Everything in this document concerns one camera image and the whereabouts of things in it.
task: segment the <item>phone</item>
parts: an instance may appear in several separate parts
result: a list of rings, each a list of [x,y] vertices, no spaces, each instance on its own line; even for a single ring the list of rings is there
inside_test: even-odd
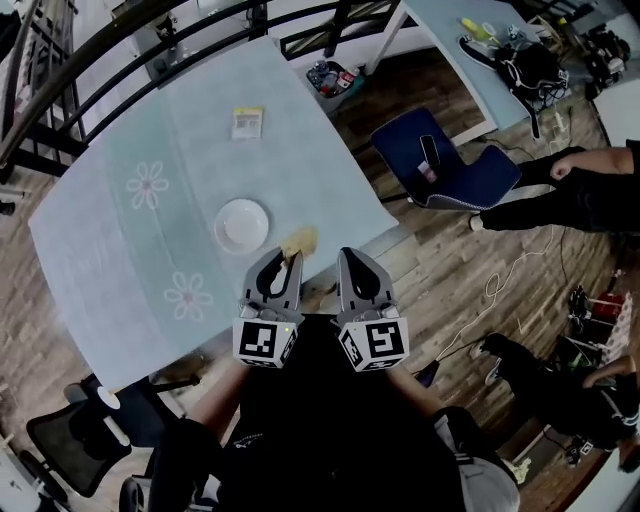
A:
[[[431,135],[423,135],[420,137],[420,144],[422,145],[424,159],[429,164],[429,167],[440,165],[440,157],[433,137]]]

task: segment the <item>desk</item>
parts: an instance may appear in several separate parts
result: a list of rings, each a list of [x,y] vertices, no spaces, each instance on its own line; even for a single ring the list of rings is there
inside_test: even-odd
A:
[[[454,137],[456,146],[496,128],[505,130],[527,117],[498,74],[469,59],[458,46],[458,38],[467,33],[460,23],[462,18],[478,24],[490,23],[499,37],[513,24],[525,31],[530,40],[537,41],[534,32],[511,5],[494,0],[402,0],[387,24],[382,44],[367,63],[367,74],[375,71],[407,16],[411,16],[449,61],[485,117],[484,122]]]
[[[231,141],[233,108],[251,106],[265,109],[262,138]],[[225,252],[213,234],[216,214],[235,198],[269,216],[266,242],[246,256]],[[304,264],[309,279],[334,265],[341,247],[361,247],[396,224],[268,37],[136,104],[30,219],[67,328],[108,389],[229,328],[246,270],[296,229],[319,232]]]

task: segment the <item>black bag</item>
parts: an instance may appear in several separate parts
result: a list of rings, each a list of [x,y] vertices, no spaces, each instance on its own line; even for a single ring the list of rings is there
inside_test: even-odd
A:
[[[541,43],[526,41],[514,47],[507,44],[494,50],[493,58],[473,48],[473,39],[463,36],[458,44],[467,57],[493,69],[524,107],[531,118],[534,139],[540,138],[540,126],[534,105],[545,108],[550,99],[560,99],[569,85],[569,73],[558,63],[558,57]]]

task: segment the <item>white cable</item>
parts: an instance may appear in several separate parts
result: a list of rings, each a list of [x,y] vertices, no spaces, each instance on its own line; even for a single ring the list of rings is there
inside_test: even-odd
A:
[[[498,299],[498,294],[502,290],[504,290],[505,286],[507,286],[507,283],[509,282],[509,279],[511,279],[511,275],[513,274],[513,269],[515,268],[516,263],[518,263],[520,260],[525,259],[527,256],[543,256],[549,250],[549,247],[551,247],[552,243],[553,243],[553,225],[551,226],[551,238],[547,242],[547,245],[545,246],[544,250],[542,252],[533,252],[533,251],[532,252],[527,252],[527,253],[523,254],[522,256],[520,256],[517,260],[515,260],[511,264],[511,269],[509,270],[509,274],[507,275],[507,278],[505,279],[504,284],[502,286],[500,286],[500,273],[499,272],[495,272],[495,273],[491,274],[491,277],[487,281],[487,284],[484,285],[484,294],[488,298],[493,299],[491,304],[489,304],[489,306],[487,306],[487,308],[484,311],[482,311],[478,316],[476,316],[475,319],[472,322],[469,322],[467,325],[465,325],[462,329],[460,329],[458,331],[458,334],[455,335],[455,337],[453,338],[453,341],[451,343],[449,343],[449,345],[447,345],[444,348],[444,350],[442,350],[442,352],[440,352],[440,354],[438,354],[438,357],[436,357],[436,361],[440,361],[440,359],[442,359],[442,357],[451,349],[451,347],[453,347],[456,344],[456,341],[458,341],[458,338],[460,337],[460,335],[466,329],[468,329],[469,327],[475,325],[476,322],[478,322],[478,320],[480,320],[485,314],[487,314],[493,308],[493,306],[496,305],[496,300]],[[490,292],[489,291],[489,284],[491,283],[491,281],[494,278],[496,280],[496,287],[495,287],[495,290],[493,292]]]

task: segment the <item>flower pattern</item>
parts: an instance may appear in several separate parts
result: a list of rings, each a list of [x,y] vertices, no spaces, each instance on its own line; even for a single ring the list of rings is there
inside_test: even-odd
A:
[[[162,173],[162,162],[157,161],[151,165],[151,168],[145,163],[140,162],[136,168],[139,178],[127,181],[126,188],[129,192],[134,192],[131,206],[136,210],[147,203],[152,210],[158,207],[158,194],[169,188],[169,182],[159,178]]]
[[[201,322],[204,315],[202,306],[212,306],[213,296],[201,292],[203,285],[202,274],[193,274],[187,282],[187,276],[183,272],[173,273],[175,288],[169,288],[164,292],[164,298],[168,302],[176,304],[173,316],[176,320],[182,320],[187,315],[195,322]]]

